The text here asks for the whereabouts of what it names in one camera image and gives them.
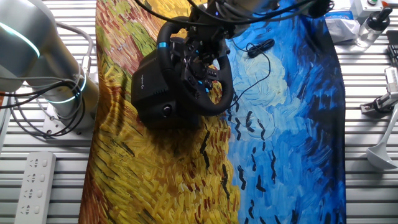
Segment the power strip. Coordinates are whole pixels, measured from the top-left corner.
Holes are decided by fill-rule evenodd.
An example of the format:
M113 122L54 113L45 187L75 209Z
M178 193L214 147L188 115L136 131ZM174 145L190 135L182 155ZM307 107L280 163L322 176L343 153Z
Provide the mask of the power strip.
M55 160L51 152L32 152L27 156L15 224L46 223Z

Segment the van gogh painting print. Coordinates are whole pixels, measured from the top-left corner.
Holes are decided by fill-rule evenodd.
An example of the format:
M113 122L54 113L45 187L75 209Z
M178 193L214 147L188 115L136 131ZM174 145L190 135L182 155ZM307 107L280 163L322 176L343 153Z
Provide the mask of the van gogh painting print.
M190 8L146 5L167 17ZM79 223L346 223L345 89L324 19L253 24L234 41L274 39L270 76L197 131L150 132L130 103L131 76L163 23L133 0L98 1L101 95ZM227 44L237 99L270 67Z

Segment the black steering wheel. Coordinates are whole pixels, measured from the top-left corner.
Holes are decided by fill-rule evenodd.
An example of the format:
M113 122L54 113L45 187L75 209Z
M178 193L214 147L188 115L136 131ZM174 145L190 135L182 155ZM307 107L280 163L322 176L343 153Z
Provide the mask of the black steering wheel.
M176 17L181 21L187 21L187 17ZM222 56L217 59L220 70L208 70L207 74L212 76L212 80L218 80L223 88L223 95L220 102L214 104L207 95L208 90L203 86L203 79L189 74L189 83L195 88L195 93L190 91L182 80L182 74L187 77L187 68L182 68L182 74L175 71L170 54L170 37L183 29L181 25L166 22L157 36L157 61L163 78L169 87L169 91L175 99L179 101L187 110L203 116L216 116L227 110L233 99L233 82L231 65L228 57Z

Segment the metal slatted table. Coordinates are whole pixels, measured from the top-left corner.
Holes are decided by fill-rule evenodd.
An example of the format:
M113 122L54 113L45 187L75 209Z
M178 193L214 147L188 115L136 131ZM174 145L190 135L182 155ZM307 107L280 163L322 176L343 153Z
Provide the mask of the metal slatted table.
M335 0L336 8L349 6L347 0ZM83 29L95 40L96 1L45 1L57 21ZM398 30L398 10L391 16L389 30ZM86 40L70 31L58 29L69 51L81 62ZM361 115L359 105L386 93L384 69L389 59L384 53L387 37L380 36L363 54L354 54L336 46L346 85L346 195L347 223L398 223L398 170L376 171L366 160L366 148L377 144L387 128L389 116L371 119ZM92 53L91 77L97 71ZM42 127L45 115L36 103L23 106L28 119ZM393 129L387 150L398 161L398 125ZM74 145L49 144L26 134L10 120L0 155L0 223L14 223L25 160L30 152L50 151L57 156L48 224L77 223L90 142Z

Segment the wire bundle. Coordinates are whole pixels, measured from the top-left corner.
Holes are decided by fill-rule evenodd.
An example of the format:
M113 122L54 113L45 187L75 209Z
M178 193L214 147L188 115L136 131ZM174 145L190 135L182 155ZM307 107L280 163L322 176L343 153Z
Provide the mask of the wire bundle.
M39 136L39 137L44 137L44 138L63 136L63 135L66 135L66 134L70 133L71 131L73 131L73 130L80 124L80 122L82 121L82 119L83 119L83 117L84 117L84 115L85 115L86 105L85 105L85 102L84 102L84 98L83 98L83 95L81 94L80 89L79 89L79 88L76 88L75 84L76 84L75 82L73 82L73 81L68 81L68 80L67 80L67 81L62 81L62 82L56 83L56 84L54 84L54 85L52 85L52 86L50 86L50 87L48 87L48 88L46 88L46 89L39 90L39 91L35 91L35 92L32 92L32 93L23 93L23 94L16 94L16 93L0 93L0 96L8 96L8 97L9 97L9 99L8 99L8 104L7 104L6 106L0 107L0 109L10 109L14 121L15 121L25 132L29 133L30 135ZM25 114L24 114L23 111L22 111L21 105L23 105L23 104L25 104L25 103L28 103L28 102L30 102L30 101L32 101L32 100L34 100L34 99L37 99L38 97L42 96L44 93L46 93L46 92L48 92L48 91L50 91L50 90L53 90L53 89L55 89L55 88L61 87L61 86L69 87L72 91L75 90L75 100L76 100L77 110L75 110L75 111L73 112L72 118L71 118L70 122L69 122L62 130L60 130L60 131L58 131L58 132L56 132L56 133L53 133L53 134L52 134L52 133L45 133L45 132L43 132L42 130L40 130L39 128L36 128L36 127L26 118ZM23 97L23 96L31 96L31 97L30 97L28 100L25 100L25 101L23 101L23 102L20 102L20 101L18 100L18 97ZM14 103L14 104L11 104L11 97L14 97L14 99L15 99L15 103ZM78 112L79 112L79 109L80 109L80 106L79 106L79 105L82 105L82 107L83 107L82 112L81 112L81 116L80 116L80 119L72 126L72 124L75 122L75 120L76 120L76 118L77 118L77 116L78 116ZM14 112L14 109L13 109L13 108L15 108L15 107L17 107L17 109L19 110L19 112L20 112L21 116L23 117L24 121L25 121L27 124L29 124L30 127L32 127L33 129L35 129L36 132L31 132L31 131L27 130L27 129L19 122L19 120L18 120L18 118L16 117L16 114L15 114L15 112Z
M173 23L176 23L176 24L180 24L180 25L183 25L184 27L189 27L189 26L220 26L220 23L223 24L224 26L231 26L231 25L235 26L235 25L252 24L252 23L261 22L261 21L283 21L283 20L286 20L286 19L290 19L290 18L292 18L294 16L297 16L300 13L302 13L303 11L307 10L309 7L311 7L315 3L316 0L304 0L302 2L299 2L297 4L291 5L289 7L284 8L284 9L276 10L276 11L269 12L269 13L266 13L266 14L262 14L261 17L258 17L258 18L251 17L251 16L250 17L245 16L246 18L243 18L240 21L232 21L232 20L228 20L228 19L221 19L219 17L211 15L210 13L200 9L193 2L193 0L187 0L192 5L192 7L195 10L197 10L198 12L206 15L207 17L209 17L209 18L211 18L211 19L213 19L214 21L217 22L217 23L213 23L213 24L187 22L187 21L180 21L180 20L168 18L168 17L165 17L163 15L160 15L160 14L152 11L145 4L143 4L140 0L134 0L134 1L137 3L138 6L143 8L143 10L147 11L149 14L152 14L155 17L158 17L159 19L163 19L163 20L165 20L167 22L173 22ZM285 16L285 17L280 17L280 18L274 18L274 17L279 16L279 15L285 13L285 12L290 12L291 10L297 9L300 6L304 6L304 5L306 5L306 6L303 7L302 9L299 9L297 12L293 12L291 15L288 15L288 16ZM234 10L234 9L232 9L233 6L225 5L225 4L222 4L222 6L225 6L225 8L228 9L229 11Z

